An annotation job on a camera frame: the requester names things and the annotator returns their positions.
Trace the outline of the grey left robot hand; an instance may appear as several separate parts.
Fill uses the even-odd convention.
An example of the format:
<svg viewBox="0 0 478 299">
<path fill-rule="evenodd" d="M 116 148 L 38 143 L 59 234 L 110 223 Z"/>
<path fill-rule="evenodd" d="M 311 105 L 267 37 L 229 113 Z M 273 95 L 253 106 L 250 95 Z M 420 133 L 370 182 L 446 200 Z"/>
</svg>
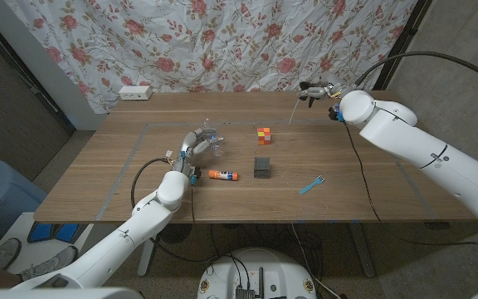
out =
<svg viewBox="0 0 478 299">
<path fill-rule="evenodd" d="M 178 158 L 173 163 L 174 170 L 187 175 L 196 155 L 220 145 L 223 141 L 224 138 L 212 127 L 198 128 L 189 132 L 180 146 Z"/>
</svg>

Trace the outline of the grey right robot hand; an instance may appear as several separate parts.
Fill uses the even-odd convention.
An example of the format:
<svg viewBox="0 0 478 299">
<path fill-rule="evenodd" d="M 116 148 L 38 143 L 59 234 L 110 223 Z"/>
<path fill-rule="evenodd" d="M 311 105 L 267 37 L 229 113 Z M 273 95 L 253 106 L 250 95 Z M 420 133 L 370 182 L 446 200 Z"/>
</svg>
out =
<svg viewBox="0 0 478 299">
<path fill-rule="evenodd" d="M 337 76 L 326 76 L 317 82 L 301 81 L 299 87 L 298 97 L 301 100 L 308 98 L 315 100 L 342 99 L 349 92 L 357 89 L 355 84 L 344 81 Z"/>
</svg>

